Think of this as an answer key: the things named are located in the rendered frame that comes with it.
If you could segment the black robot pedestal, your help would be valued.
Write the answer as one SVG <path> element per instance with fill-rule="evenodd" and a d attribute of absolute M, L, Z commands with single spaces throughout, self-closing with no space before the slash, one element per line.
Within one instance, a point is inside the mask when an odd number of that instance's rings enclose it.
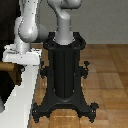
<path fill-rule="evenodd" d="M 33 104 L 32 116 L 36 123 L 39 118 L 50 114 L 56 109 L 72 109 L 78 117 L 86 116 L 91 123 L 96 117 L 97 103 L 88 105 L 85 101 L 81 78 L 88 75 L 89 62 L 80 66 L 80 51 L 86 42 L 78 32 L 73 33 L 74 40 L 69 45 L 59 45 L 55 41 L 55 33 L 50 32 L 43 47 L 48 51 L 49 65 L 40 69 L 41 78 L 47 77 L 47 88 L 40 105 Z"/>

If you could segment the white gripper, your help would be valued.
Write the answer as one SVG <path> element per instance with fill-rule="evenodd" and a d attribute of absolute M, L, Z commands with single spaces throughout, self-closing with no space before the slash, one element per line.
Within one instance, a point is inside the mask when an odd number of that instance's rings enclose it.
<path fill-rule="evenodd" d="M 3 52 L 3 62 L 12 62 L 20 65 L 39 65 L 41 50 L 32 48 L 24 54 L 16 51 L 15 45 L 6 45 Z"/>

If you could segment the white door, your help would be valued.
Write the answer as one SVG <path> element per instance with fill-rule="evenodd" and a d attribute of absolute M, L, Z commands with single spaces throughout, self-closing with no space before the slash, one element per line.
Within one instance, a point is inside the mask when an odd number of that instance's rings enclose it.
<path fill-rule="evenodd" d="M 29 128 L 38 71 L 38 66 L 25 67 L 21 85 L 12 90 L 3 106 L 0 105 L 0 128 Z"/>

